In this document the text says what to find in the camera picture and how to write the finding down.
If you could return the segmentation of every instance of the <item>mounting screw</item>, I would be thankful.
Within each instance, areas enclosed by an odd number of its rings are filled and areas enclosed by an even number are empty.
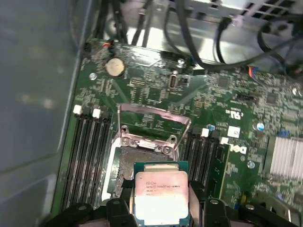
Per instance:
[[[183,58],[178,59],[178,65],[183,66],[185,63],[185,60]]]
[[[144,8],[140,8],[138,10],[138,12],[139,12],[140,15],[145,15],[145,9]]]
[[[248,167],[249,169],[253,169],[253,168],[256,167],[256,164],[255,164],[253,161],[249,161],[249,162],[247,163],[247,167]]]
[[[122,143],[122,145],[124,145],[124,146],[128,146],[128,145],[129,145],[129,139],[128,139],[128,138],[122,138],[121,143]]]
[[[165,147],[165,148],[163,149],[163,153],[164,153],[164,154],[169,154],[169,153],[170,153],[170,148],[169,148],[169,147]]]
[[[246,204],[246,206],[245,206],[247,209],[249,209],[249,210],[254,210],[255,209],[255,207],[253,206],[253,205],[250,205],[250,204]]]
[[[85,210],[87,207],[86,206],[81,206],[78,208],[78,210]]]
[[[210,202],[211,202],[212,204],[214,204],[214,205],[219,204],[219,201],[218,201],[218,200],[210,200]]]
[[[89,79],[90,79],[90,80],[95,80],[95,79],[97,79],[96,73],[92,72],[92,73],[89,75]]]

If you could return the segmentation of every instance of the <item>chip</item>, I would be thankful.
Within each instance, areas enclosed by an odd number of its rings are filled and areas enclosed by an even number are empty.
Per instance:
[[[229,82],[228,77],[219,77],[218,87],[227,88],[228,87],[228,82]]]
[[[270,93],[270,94],[268,94],[268,96],[267,96],[266,102],[267,102],[268,104],[276,104],[276,99],[277,99],[276,94]]]
[[[135,216],[146,226],[178,225],[188,217],[188,175],[184,171],[139,172]]]
[[[303,194],[300,193],[295,193],[294,194],[294,203],[303,205]]]

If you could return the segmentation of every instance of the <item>connector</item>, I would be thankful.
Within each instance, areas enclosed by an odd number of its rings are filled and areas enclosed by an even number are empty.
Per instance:
[[[293,36],[301,36],[303,35],[303,15],[301,18],[294,22],[294,28],[292,31]]]
[[[219,24],[220,30],[223,31],[223,30],[227,29],[228,25],[229,25],[231,22],[232,22],[232,19],[231,19],[230,17],[224,17],[224,18],[221,20],[220,24]]]

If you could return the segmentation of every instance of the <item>screw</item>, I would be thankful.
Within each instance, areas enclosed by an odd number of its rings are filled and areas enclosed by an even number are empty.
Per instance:
[[[247,163],[247,167],[248,167],[249,169],[253,169],[253,168],[256,167],[256,164],[255,164],[253,161],[249,161],[249,162]]]
[[[78,210],[85,210],[87,207],[86,206],[81,206],[78,208]]]
[[[183,58],[178,59],[178,65],[184,65],[185,60]]]
[[[169,148],[169,147],[165,147],[165,148],[163,149],[163,153],[164,153],[164,154],[169,154],[169,153],[170,153],[170,148]]]
[[[211,202],[212,204],[214,204],[214,205],[219,204],[218,200],[210,200],[210,202]]]
[[[293,88],[293,90],[292,90],[293,95],[294,95],[294,96],[302,96],[302,95],[303,95],[303,93],[301,93],[301,91],[300,91],[300,90],[302,90],[302,91],[303,91],[303,88],[301,88],[301,86],[300,86],[300,85],[298,85],[298,86],[294,87],[294,88]]]
[[[89,79],[90,79],[90,80],[95,80],[95,79],[97,79],[96,73],[92,72],[92,73],[89,75]]]
[[[128,144],[128,138],[123,138],[122,145],[127,145],[127,144]]]
[[[255,209],[255,207],[253,206],[253,205],[250,205],[250,204],[246,204],[246,206],[245,206],[247,209],[249,209],[249,210],[254,210]]]
[[[138,11],[139,11],[140,15],[145,15],[145,9],[144,8],[140,8]]]

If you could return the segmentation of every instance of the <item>ram slot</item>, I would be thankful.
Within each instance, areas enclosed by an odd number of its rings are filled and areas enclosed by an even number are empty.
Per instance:
[[[76,159],[76,165],[74,169],[74,175],[73,175],[73,182],[74,184],[72,185],[71,188],[71,200],[70,200],[70,205],[73,205],[77,203],[77,198],[78,198],[78,192],[80,188],[80,181],[81,181],[81,173],[82,173],[82,166],[83,166],[83,160],[86,155],[86,149],[89,145],[89,139],[91,137],[91,128],[92,128],[92,120],[87,120],[86,123],[86,130],[83,133],[83,140],[81,143],[79,143],[78,147],[78,155]]]
[[[206,196],[209,195],[209,192],[211,190],[209,187],[210,175],[211,175],[211,170],[213,169],[213,166],[214,166],[214,161],[215,161],[215,156],[217,153],[218,146],[219,146],[219,142],[217,140],[215,140],[215,141],[212,141],[212,143],[208,149],[207,160],[205,163],[206,168],[203,173],[203,177],[201,179],[204,184],[204,187],[205,187]]]
[[[71,198],[71,186],[73,184],[73,174],[75,170],[77,155],[78,155],[78,148],[79,144],[83,140],[83,134],[86,130],[87,119],[78,118],[75,128],[75,134],[72,142],[71,147],[71,154],[70,160],[67,168],[67,176],[65,179],[64,190],[63,190],[63,197],[60,210],[63,211],[68,207],[69,200]]]
[[[98,143],[97,146],[97,163],[94,166],[94,176],[92,177],[92,190],[90,195],[90,204],[94,205],[98,195],[97,192],[99,189],[101,189],[100,181],[101,181],[101,175],[102,175],[102,164],[105,156],[105,149],[107,145],[107,138],[108,138],[108,132],[109,132],[109,126],[110,121],[103,122],[102,123],[102,129],[100,130],[100,143]]]
[[[97,151],[97,146],[98,146],[98,143],[99,143],[99,134],[100,134],[100,129],[101,129],[101,123],[97,123],[96,124],[96,127],[95,127],[95,132],[94,132],[94,135],[93,135],[93,144],[91,146],[91,150],[89,151],[89,157],[88,157],[88,161],[87,161],[87,164],[86,164],[86,170],[85,170],[85,175],[84,175],[84,179],[83,179],[83,190],[82,190],[82,193],[81,193],[81,201],[82,202],[87,202],[88,200],[88,197],[90,195],[90,187],[89,187],[89,184],[90,184],[90,181],[92,179],[92,175],[93,175],[93,167],[95,166],[96,162],[97,162],[97,154],[98,154],[98,151]]]
[[[189,179],[194,180],[195,176],[198,174],[199,169],[201,168],[201,158],[200,156],[202,155],[202,144],[203,141],[201,139],[196,139],[196,146],[195,149],[193,150],[193,162],[190,167],[190,172],[189,172]]]
[[[91,156],[92,153],[92,148],[94,147],[94,145],[97,143],[97,141],[95,140],[95,136],[96,136],[96,132],[98,130],[98,122],[93,121],[91,123],[91,129],[90,129],[90,134],[89,134],[89,139],[88,139],[88,143],[86,146],[86,149],[83,150],[83,158],[80,159],[80,167],[78,168],[78,185],[76,188],[76,195],[77,195],[77,199],[76,199],[76,203],[78,202],[84,202],[83,200],[81,200],[83,198],[82,194],[83,194],[83,187],[85,186],[85,181],[86,181],[86,173],[88,171],[87,167],[91,165],[91,163],[89,162],[89,157]]]
[[[188,161],[189,155],[190,155],[190,153],[191,153],[191,151],[192,151],[193,142],[194,142],[193,135],[190,134],[190,133],[188,133],[188,134],[187,134],[187,141],[186,141],[185,151],[183,152],[183,155],[182,155],[181,160],[186,160],[186,161]]]
[[[203,141],[200,143],[200,150],[197,154],[197,166],[196,166],[196,172],[194,176],[195,181],[201,180],[201,175],[203,174],[203,171],[205,170],[205,159],[207,156],[207,148],[209,146],[209,140],[208,139],[202,139]]]
[[[197,153],[197,149],[199,148],[198,146],[199,146],[199,141],[197,141],[196,139],[193,140],[191,151],[189,153],[187,160],[189,165],[189,174],[188,174],[189,180],[192,180],[195,171],[195,164],[196,164],[195,156]]]

